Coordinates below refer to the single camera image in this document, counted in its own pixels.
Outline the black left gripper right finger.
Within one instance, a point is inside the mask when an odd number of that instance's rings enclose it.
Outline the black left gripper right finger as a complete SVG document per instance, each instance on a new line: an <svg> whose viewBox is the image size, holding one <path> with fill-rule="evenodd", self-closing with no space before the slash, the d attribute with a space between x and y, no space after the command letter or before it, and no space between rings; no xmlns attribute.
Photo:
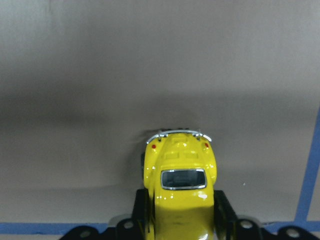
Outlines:
<svg viewBox="0 0 320 240"><path fill-rule="evenodd" d="M214 228L219 240L235 240L237 215L222 190L214 190Z"/></svg>

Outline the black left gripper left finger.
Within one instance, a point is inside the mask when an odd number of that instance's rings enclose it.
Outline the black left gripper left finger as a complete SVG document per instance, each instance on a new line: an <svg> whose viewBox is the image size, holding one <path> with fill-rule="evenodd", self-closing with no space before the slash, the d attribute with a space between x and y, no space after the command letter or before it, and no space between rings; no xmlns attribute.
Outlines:
<svg viewBox="0 0 320 240"><path fill-rule="evenodd" d="M138 240L155 239L153 207L147 189L138 189L136 191L131 218Z"/></svg>

